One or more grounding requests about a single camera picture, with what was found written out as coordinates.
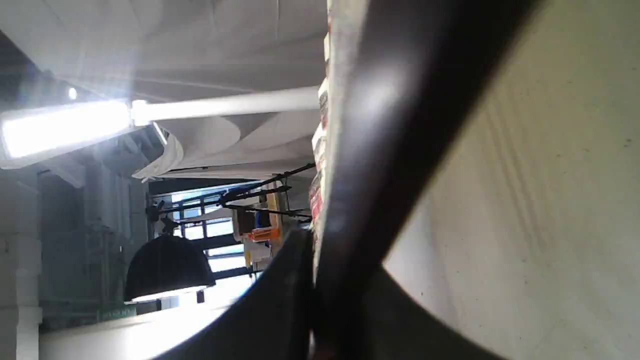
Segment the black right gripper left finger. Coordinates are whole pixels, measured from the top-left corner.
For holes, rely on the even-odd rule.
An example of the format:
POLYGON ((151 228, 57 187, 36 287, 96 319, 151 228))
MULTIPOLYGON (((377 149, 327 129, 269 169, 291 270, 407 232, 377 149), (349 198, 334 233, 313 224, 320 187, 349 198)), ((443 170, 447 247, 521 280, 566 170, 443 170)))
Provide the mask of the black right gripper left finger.
POLYGON ((313 235, 288 233, 258 280, 215 321, 159 360, 306 360, 313 312, 313 235))

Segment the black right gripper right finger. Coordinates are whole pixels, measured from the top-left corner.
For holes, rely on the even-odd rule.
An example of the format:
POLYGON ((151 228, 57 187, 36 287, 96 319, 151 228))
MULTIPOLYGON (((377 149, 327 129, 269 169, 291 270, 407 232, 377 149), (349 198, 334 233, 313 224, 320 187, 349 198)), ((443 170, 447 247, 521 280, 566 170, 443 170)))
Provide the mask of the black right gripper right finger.
POLYGON ((352 360, 500 360, 423 309, 384 268, 362 296, 352 360))

